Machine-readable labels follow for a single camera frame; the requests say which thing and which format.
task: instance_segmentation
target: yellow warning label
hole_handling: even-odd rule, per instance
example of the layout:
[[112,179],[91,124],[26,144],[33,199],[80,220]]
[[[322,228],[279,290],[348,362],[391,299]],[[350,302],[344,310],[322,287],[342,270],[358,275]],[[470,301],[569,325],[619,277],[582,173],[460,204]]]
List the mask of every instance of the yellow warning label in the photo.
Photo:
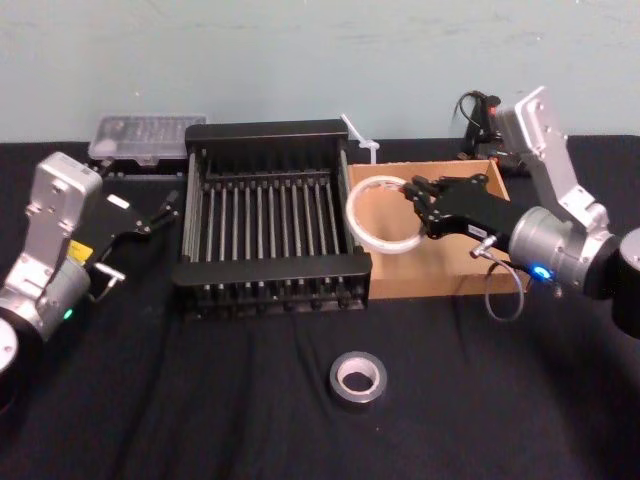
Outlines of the yellow warning label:
[[84,262],[87,261],[92,253],[93,248],[87,247],[75,240],[71,240],[71,243],[69,244],[69,256],[76,262],[80,263],[80,265],[84,265]]

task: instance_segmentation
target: black fabric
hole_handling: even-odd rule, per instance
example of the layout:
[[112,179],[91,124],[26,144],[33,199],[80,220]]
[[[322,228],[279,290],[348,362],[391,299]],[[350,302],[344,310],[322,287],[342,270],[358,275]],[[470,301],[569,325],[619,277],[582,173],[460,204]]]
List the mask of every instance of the black fabric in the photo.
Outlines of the black fabric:
[[[456,147],[389,141],[381,151],[433,160]],[[640,138],[569,147],[614,231],[640,225]],[[55,150],[83,159],[86,144],[0,146],[0,273],[21,246],[33,167]],[[152,213],[176,185],[114,179],[105,190]],[[508,187],[535,201],[529,180]],[[112,262],[127,284],[82,304],[46,345],[0,440],[0,478],[640,476],[640,343],[615,328],[609,302],[555,300],[536,286],[514,324],[490,320],[479,297],[185,324],[170,295],[178,239],[174,228],[122,251]],[[331,363],[350,350],[376,355],[389,376],[363,414],[327,390]]]

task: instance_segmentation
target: cardboard box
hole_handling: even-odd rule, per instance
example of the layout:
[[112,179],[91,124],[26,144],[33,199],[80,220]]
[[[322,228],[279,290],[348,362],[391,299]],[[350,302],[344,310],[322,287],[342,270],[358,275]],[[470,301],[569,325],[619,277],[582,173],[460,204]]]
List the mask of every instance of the cardboard box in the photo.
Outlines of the cardboard box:
[[[469,177],[484,173],[489,177],[489,193],[509,199],[500,173],[493,161],[466,160],[449,162],[410,162],[379,165],[351,165],[351,186],[374,175],[392,175],[411,180],[422,175],[429,180],[442,176]],[[416,232],[420,220],[413,204],[402,194],[383,189],[364,192],[355,205],[362,226],[385,240],[402,240]],[[440,240],[425,239],[422,244],[400,255],[370,252],[373,259],[369,298],[409,298],[484,293],[485,274],[491,262],[474,260],[469,251],[477,241],[463,235],[449,235]],[[494,250],[496,256],[508,256]],[[511,275],[497,268],[492,277],[493,293],[517,291]]]

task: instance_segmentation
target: black wire rack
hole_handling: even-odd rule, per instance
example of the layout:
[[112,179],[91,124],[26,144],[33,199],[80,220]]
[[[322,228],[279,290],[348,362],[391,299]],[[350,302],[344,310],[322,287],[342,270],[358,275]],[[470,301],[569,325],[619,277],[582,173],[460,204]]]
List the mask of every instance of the black wire rack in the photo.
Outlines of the black wire rack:
[[371,258],[346,228],[341,120],[194,125],[181,261],[190,316],[363,308]]

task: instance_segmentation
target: plastic container lid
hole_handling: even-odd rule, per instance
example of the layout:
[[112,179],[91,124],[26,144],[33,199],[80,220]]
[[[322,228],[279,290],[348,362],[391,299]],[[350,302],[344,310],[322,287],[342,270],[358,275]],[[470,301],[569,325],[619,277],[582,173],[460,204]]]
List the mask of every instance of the plastic container lid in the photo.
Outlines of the plastic container lid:
[[105,116],[89,145],[89,156],[94,160],[135,160],[142,166],[155,166],[162,159],[187,158],[185,130],[206,122],[205,115]]

